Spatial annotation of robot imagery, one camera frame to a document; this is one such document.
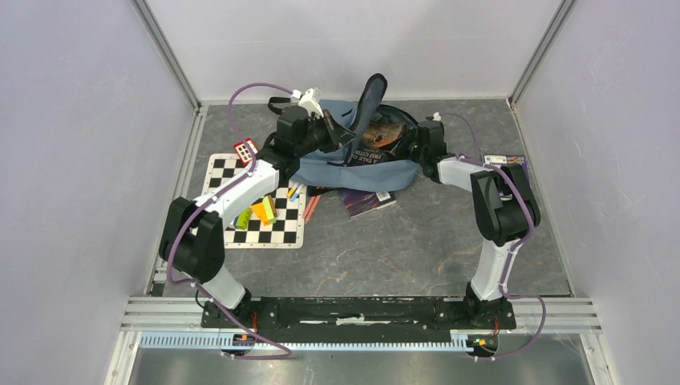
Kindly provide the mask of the blue student backpack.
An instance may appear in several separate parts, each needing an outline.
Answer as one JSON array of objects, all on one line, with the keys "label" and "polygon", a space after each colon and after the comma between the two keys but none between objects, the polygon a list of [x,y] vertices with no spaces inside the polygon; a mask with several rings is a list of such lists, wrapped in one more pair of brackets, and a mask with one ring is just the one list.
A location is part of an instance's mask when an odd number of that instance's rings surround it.
[{"label": "blue student backpack", "polygon": [[[356,102],[320,100],[321,108],[328,109],[344,128],[355,132],[356,138],[344,148],[334,152],[312,152],[303,156],[300,168],[289,180],[309,186],[348,188],[366,192],[394,192],[406,188],[419,169],[410,158],[409,150],[415,139],[417,123],[407,112],[383,103],[387,85],[385,76],[377,73],[366,81]],[[291,96],[273,97],[268,107],[279,117],[282,109],[289,106],[298,106],[291,100]],[[381,164],[349,166],[351,153],[371,122],[406,124],[407,132],[396,148],[399,158]]]}]

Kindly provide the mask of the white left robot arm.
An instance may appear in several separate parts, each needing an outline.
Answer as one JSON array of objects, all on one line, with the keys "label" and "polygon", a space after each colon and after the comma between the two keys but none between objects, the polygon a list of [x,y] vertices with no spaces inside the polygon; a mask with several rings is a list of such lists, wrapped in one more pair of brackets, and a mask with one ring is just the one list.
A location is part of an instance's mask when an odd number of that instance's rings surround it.
[{"label": "white left robot arm", "polygon": [[186,274],[190,282],[222,305],[221,316],[231,326],[243,326],[252,316],[244,300],[247,289],[225,267],[227,225],[251,204],[289,180],[301,159],[312,152],[330,153],[356,137],[328,110],[317,114],[303,107],[286,107],[276,130],[247,168],[208,194],[189,200],[177,197],[168,207],[158,254],[169,270]]}]

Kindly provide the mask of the dark book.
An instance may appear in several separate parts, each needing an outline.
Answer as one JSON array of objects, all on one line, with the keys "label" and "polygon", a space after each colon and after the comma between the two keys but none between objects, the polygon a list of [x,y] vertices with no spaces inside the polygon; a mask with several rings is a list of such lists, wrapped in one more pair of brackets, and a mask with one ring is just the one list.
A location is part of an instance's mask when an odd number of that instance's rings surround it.
[{"label": "dark book", "polygon": [[363,192],[340,188],[338,195],[350,219],[388,207],[397,202],[392,192]]}]

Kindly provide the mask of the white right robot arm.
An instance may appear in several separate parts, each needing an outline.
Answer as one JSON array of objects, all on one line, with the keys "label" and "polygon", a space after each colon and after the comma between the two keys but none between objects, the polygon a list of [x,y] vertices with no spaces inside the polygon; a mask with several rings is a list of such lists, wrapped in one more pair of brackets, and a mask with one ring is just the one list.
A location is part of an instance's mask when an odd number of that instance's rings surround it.
[{"label": "white right robot arm", "polygon": [[472,195],[484,242],[463,297],[463,317],[471,326],[486,326],[508,303],[507,280],[516,255],[540,224],[540,210],[525,171],[519,164],[482,164],[450,153],[443,124],[434,120],[417,126],[409,150],[425,176]]}]

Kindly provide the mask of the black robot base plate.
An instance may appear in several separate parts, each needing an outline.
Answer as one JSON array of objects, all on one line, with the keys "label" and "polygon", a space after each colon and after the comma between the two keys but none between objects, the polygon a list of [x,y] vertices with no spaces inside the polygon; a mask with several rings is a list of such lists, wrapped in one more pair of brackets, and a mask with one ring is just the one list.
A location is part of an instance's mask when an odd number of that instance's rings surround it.
[{"label": "black robot base plate", "polygon": [[448,297],[260,297],[235,318],[274,342],[446,342],[453,330],[514,330],[506,299],[477,305]]}]

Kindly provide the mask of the dark tale of cities book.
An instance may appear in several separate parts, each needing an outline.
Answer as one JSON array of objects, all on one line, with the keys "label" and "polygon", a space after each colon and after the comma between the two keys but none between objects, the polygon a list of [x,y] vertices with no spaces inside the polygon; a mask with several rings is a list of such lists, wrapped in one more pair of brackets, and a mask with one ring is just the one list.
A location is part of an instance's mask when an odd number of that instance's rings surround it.
[{"label": "dark tale of cities book", "polygon": [[404,123],[369,123],[354,147],[348,165],[354,167],[397,160],[396,148],[406,132]]}]

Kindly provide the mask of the purple paperback book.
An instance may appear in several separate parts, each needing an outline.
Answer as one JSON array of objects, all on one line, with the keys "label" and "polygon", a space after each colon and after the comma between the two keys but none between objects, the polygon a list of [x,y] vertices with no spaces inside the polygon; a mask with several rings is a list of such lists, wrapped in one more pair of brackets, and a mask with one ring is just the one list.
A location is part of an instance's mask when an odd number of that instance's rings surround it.
[{"label": "purple paperback book", "polygon": [[519,164],[528,179],[531,181],[531,174],[528,167],[528,161],[525,155],[508,155],[508,154],[483,154],[481,160],[486,164],[493,164],[497,167],[507,164]]}]

